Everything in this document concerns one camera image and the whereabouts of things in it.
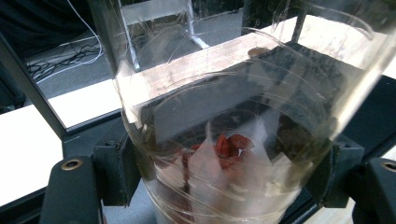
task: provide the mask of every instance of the transparent container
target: transparent container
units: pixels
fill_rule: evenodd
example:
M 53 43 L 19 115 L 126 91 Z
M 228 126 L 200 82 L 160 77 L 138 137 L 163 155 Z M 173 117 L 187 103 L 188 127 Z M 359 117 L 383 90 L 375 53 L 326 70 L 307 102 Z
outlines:
M 91 1 L 159 223 L 277 223 L 395 52 L 395 4 Z

